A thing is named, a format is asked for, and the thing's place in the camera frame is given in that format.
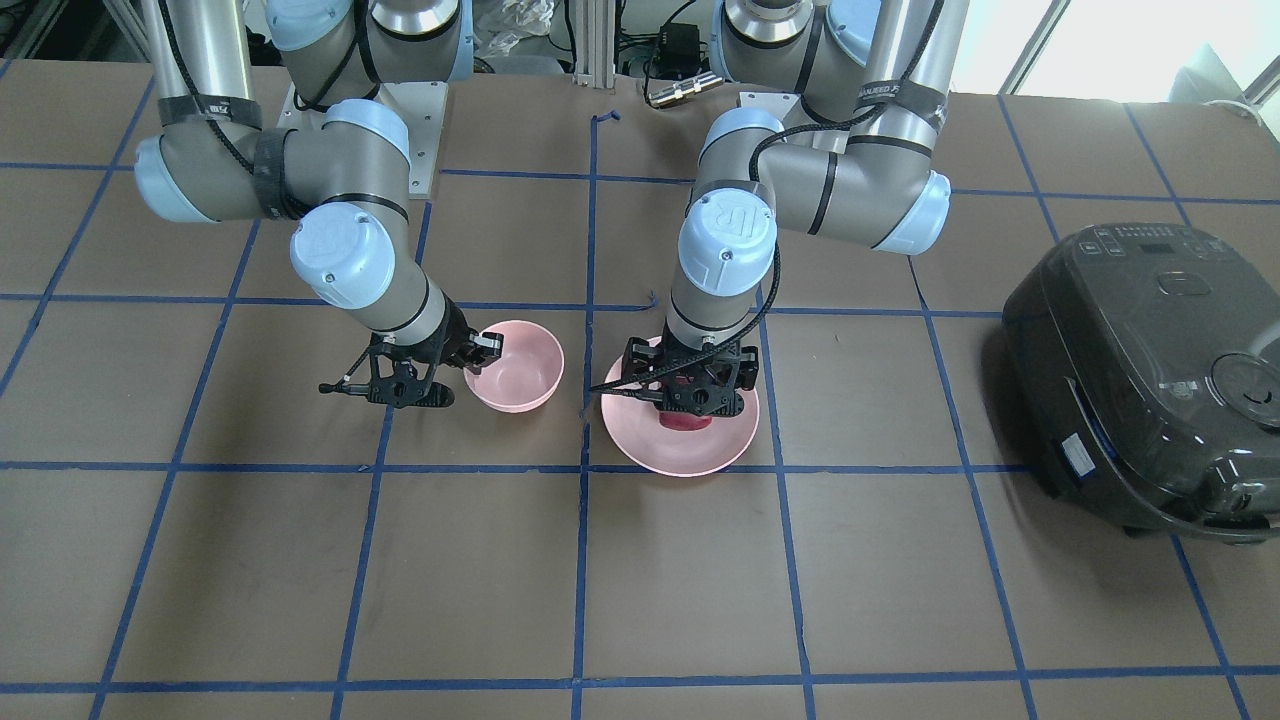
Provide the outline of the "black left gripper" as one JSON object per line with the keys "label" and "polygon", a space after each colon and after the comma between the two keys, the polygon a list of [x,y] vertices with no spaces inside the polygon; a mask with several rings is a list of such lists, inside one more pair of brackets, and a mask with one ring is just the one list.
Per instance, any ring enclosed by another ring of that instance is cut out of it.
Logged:
{"label": "black left gripper", "polygon": [[652,380],[636,378],[691,359],[695,350],[676,340],[660,338],[657,346],[644,338],[628,340],[622,355],[625,384],[636,384],[623,395],[653,404],[662,413],[694,416],[737,416],[745,409],[744,391],[755,388],[758,347],[735,341],[714,355],[664,372]]}

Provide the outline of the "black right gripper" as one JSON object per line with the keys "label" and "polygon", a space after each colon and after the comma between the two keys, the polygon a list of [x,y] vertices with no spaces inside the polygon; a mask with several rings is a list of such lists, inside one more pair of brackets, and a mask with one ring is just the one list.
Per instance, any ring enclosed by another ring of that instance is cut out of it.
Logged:
{"label": "black right gripper", "polygon": [[346,393],[397,409],[448,407],[454,393],[435,380],[436,369],[448,365],[477,374],[502,357],[504,340],[499,332],[477,333],[457,305],[447,300],[440,325],[416,345],[394,345],[371,334],[358,357],[367,360],[370,380],[353,384],[346,378]]}

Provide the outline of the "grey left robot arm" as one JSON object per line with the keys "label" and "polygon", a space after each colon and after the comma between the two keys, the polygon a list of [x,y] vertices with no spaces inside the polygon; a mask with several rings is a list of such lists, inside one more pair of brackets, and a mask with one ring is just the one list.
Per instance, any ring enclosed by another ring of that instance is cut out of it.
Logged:
{"label": "grey left robot arm", "polygon": [[915,256],[934,245],[951,184],[932,156],[965,1],[719,1],[712,69],[792,94],[782,115],[719,115],[698,159],[660,341],[634,338],[596,387],[650,404],[681,430],[737,416],[758,351],[763,281],[780,286],[781,231]]}

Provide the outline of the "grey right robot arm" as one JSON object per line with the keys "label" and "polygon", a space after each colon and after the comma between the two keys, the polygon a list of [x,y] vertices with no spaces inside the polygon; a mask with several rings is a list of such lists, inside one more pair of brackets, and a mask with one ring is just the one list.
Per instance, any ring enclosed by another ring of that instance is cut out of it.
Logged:
{"label": "grey right robot arm", "polygon": [[175,223],[293,220],[289,255],[316,296],[371,336],[366,383],[320,386],[392,407],[448,407],[442,366],[479,374],[502,337],[477,332],[410,246],[410,127],[390,83],[457,81],[474,68],[468,1],[269,1],[265,15],[300,110],[315,127],[265,123],[238,1],[146,1],[160,135],[140,142],[134,182]]}

